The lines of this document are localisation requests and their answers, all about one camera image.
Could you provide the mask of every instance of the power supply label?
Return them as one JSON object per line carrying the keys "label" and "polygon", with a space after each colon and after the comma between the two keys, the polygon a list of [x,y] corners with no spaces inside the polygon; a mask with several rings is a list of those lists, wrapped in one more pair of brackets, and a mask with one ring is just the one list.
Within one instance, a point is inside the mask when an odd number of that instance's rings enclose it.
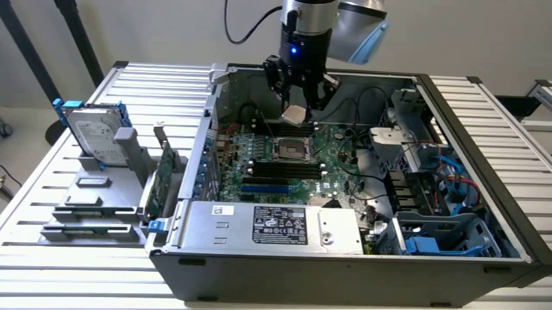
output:
{"label": "power supply label", "polygon": [[304,208],[255,206],[252,241],[264,244],[307,245]]}

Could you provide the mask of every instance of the sticker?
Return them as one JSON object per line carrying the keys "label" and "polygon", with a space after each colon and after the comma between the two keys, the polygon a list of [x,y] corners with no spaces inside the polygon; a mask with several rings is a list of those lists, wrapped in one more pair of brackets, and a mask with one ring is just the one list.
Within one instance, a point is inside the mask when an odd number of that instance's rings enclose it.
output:
{"label": "sticker", "polygon": [[74,125],[91,155],[107,165],[125,165],[123,150],[115,142],[115,128],[99,121],[76,121]]}
{"label": "sticker", "polygon": [[264,244],[307,245],[304,208],[255,206],[252,241]]}
{"label": "sticker", "polygon": [[212,215],[234,215],[234,206],[232,205],[213,205],[211,214]]}

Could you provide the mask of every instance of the blue latch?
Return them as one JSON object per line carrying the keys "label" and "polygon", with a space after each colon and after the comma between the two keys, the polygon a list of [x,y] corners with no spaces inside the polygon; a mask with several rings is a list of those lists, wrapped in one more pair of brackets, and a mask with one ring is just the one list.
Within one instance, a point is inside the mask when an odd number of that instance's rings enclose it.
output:
{"label": "blue latch", "polygon": [[61,107],[64,109],[80,109],[83,104],[81,100],[66,100]]}
{"label": "blue latch", "polygon": [[441,251],[437,241],[430,237],[411,237],[406,240],[406,250],[411,255],[441,255],[441,256],[469,256],[474,257],[481,252],[478,245],[465,251]]}
{"label": "blue latch", "polygon": [[164,232],[164,222],[163,221],[151,221],[147,225],[148,233],[161,233]]}

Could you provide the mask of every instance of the metal bracket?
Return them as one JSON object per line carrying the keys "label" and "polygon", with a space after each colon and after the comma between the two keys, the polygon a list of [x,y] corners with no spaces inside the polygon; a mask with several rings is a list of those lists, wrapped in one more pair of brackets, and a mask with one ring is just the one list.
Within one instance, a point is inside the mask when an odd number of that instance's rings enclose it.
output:
{"label": "metal bracket", "polygon": [[208,84],[216,85],[230,81],[227,63],[213,63],[208,71]]}

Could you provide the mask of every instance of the slotted metal surface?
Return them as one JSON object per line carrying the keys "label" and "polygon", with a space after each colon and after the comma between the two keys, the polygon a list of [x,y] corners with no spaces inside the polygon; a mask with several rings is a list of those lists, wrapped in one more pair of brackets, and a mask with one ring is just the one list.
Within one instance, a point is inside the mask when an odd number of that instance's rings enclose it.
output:
{"label": "slotted metal surface", "polygon": [[[185,154],[188,140],[193,140],[197,111],[209,94],[208,68],[131,63],[113,70],[91,101],[116,103],[129,107],[129,118],[152,154],[160,149],[152,140],[149,125],[165,121],[171,144]],[[473,85],[461,77],[434,77],[441,91],[453,96],[454,109],[493,111]],[[524,194],[533,185],[546,189],[549,173],[541,170],[512,170],[504,167],[538,167],[538,156],[520,146],[512,129],[501,118],[478,118],[465,114],[461,121],[469,133],[487,146],[487,155],[510,191],[522,195],[518,201],[533,224],[552,244],[552,208],[546,200],[528,200]],[[490,145],[494,138],[513,139],[508,147]],[[278,305],[184,303],[176,300],[147,257],[144,249],[38,247],[9,245],[34,242],[41,224],[49,221],[53,206],[60,202],[74,174],[80,169],[80,150],[65,132],[18,191],[6,211],[0,215],[0,309],[275,309]],[[545,278],[524,289],[498,289],[467,304],[463,309],[550,309],[552,278]]]}
{"label": "slotted metal surface", "polygon": [[[457,77],[431,77],[450,108],[508,191],[552,248],[550,158],[483,86]],[[552,302],[552,277],[525,289],[504,288],[481,300]]]}

